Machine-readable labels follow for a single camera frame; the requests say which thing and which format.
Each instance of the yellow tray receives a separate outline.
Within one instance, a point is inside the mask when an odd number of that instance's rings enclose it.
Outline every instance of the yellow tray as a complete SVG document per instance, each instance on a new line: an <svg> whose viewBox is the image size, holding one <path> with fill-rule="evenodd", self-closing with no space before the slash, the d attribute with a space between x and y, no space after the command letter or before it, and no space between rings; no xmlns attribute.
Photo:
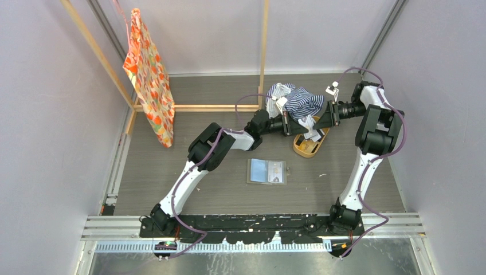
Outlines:
<svg viewBox="0 0 486 275"><path fill-rule="evenodd" d="M318 116L313 116L315 121L319 120ZM329 133L330 128L323 128L322 131L324 131L324 136L322 139L320 139L317 142L313 142L312 140L304 140L303 142L300 143L300 145L297 145L297 142L299 141L299 138L302 136L302 134L298 134L294 140L293 140L293 150L303 156L304 158L311 158L313 157L319 150L320 145L326 138L327 134Z"/></svg>

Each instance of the orange floral cloth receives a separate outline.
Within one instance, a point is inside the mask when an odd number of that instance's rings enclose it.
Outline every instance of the orange floral cloth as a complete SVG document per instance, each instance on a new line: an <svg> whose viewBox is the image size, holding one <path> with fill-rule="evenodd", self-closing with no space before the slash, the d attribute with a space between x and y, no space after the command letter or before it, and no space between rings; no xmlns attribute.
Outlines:
<svg viewBox="0 0 486 275"><path fill-rule="evenodd" d="M132 10L130 49L123 64L148 122L159 142L170 147L174 141L174 99L170 92L168 74L152 42L140 10Z"/></svg>

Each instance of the gray wall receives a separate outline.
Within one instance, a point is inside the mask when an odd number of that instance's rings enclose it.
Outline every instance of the gray wall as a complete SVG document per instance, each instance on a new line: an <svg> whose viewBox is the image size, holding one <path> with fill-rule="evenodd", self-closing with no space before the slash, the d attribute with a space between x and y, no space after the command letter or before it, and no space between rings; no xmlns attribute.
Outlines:
<svg viewBox="0 0 486 275"><path fill-rule="evenodd" d="M391 0L270 1L267 72L341 72L362 65ZM127 49L123 17L100 1ZM139 8L170 74L259 72L263 0L123 0Z"/></svg>
<svg viewBox="0 0 486 275"><path fill-rule="evenodd" d="M121 68L86 2L73 2ZM71 274L127 106L59 1L1 1L0 37L0 270Z"/></svg>
<svg viewBox="0 0 486 275"><path fill-rule="evenodd" d="M371 69L405 111L393 157L439 274L484 274L486 2L409 1Z"/></svg>

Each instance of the wooden frame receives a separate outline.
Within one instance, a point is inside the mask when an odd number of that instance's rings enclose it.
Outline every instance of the wooden frame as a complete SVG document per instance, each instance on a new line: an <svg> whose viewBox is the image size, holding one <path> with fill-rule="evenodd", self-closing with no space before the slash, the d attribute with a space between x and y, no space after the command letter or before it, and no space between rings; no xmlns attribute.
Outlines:
<svg viewBox="0 0 486 275"><path fill-rule="evenodd" d="M71 19L73 19L74 23L78 27L83 37L86 39L86 42L91 47L98 60L103 65L103 68L110 76L111 80L117 87L121 96L123 96L123 99L125 99L128 106L130 107L132 113L130 115L130 121L127 125L127 128L125 129L125 133L127 135L131 135L134 128L137 112L143 112L142 105L139 104L139 99L137 98L134 102L132 98L130 98L130 94L127 92L125 87L123 87L120 78L118 78L118 76L116 75L115 70L108 62L108 59L103 54L103 51L99 47L93 35L91 35L91 32L89 31L86 24L83 22L83 19L81 19L79 13L71 4L70 0L60 0L60 1L64 6L64 8L66 9L66 11L68 12ZM268 30L268 9L270 5L270 0L263 0L263 1L264 1L264 12L263 12L263 28L262 28L262 39L261 39L260 84L258 86L259 94L263 93L265 55L266 55L266 34ZM263 98L259 96L257 105L239 105L238 111L255 112L256 110L262 108L262 104L263 104ZM177 112L234 112L234 105L177 105L176 104L174 105L174 107Z"/></svg>

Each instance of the blue and white striped fabric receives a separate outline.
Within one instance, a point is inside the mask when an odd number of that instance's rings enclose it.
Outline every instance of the blue and white striped fabric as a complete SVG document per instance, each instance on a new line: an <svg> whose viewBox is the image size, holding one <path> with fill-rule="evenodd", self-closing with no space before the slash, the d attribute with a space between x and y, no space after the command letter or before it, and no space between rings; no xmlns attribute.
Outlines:
<svg viewBox="0 0 486 275"><path fill-rule="evenodd" d="M300 87L297 90L293 90L287 95L287 103L285 103L285 109L290 114L290 117L294 120L301 119L304 116L315 115L319 113L324 104L324 96L315 96L304 88Z"/></svg>
<svg viewBox="0 0 486 275"><path fill-rule="evenodd" d="M279 86L281 87L281 85L287 87L288 89L279 88ZM277 98L280 98L280 97L288 95L294 89L295 89L295 85L293 85L291 83L285 83L285 84L276 83L276 84L273 84L270 87L270 89L267 92L267 95L268 96L276 96ZM270 118L276 117L280 114L275 101L273 101L272 99L270 99L268 97L266 97L266 111L270 115Z"/></svg>

